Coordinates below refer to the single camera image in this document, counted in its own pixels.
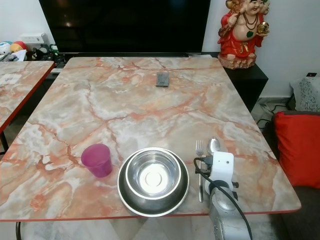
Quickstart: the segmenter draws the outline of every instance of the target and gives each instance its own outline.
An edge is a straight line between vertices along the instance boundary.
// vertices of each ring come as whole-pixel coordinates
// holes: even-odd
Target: pink plastic cup
[[[81,155],[82,164],[97,178],[104,178],[112,171],[110,149],[104,144],[93,144]]]

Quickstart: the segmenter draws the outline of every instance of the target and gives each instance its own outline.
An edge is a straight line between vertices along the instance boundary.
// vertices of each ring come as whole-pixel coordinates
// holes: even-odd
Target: figurine
[[[255,46],[261,47],[269,33],[264,15],[270,0],[226,0],[225,4],[230,12],[221,20],[218,59],[225,68],[247,69],[255,64]]]

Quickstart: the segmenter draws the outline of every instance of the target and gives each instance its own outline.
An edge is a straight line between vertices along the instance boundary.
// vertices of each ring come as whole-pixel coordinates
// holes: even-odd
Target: floor
[[[273,113],[285,110],[283,105],[257,104],[251,114],[260,129],[263,129]],[[27,119],[28,116],[19,116],[5,129],[4,133],[9,145]],[[288,240],[279,215],[248,215],[247,218],[254,240]],[[15,227],[15,222],[0,222],[1,239],[15,240]],[[213,225],[208,216],[27,222],[21,224],[21,236],[23,240],[215,239]]]

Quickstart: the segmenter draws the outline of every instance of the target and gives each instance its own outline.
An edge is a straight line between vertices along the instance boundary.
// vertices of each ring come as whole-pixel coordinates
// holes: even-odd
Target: red cushion
[[[280,165],[293,186],[320,189],[320,115],[275,115]]]

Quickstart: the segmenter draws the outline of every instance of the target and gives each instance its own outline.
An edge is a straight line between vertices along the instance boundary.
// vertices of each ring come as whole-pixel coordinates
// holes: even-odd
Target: black tv screen
[[[199,53],[210,0],[40,0],[62,53]]]

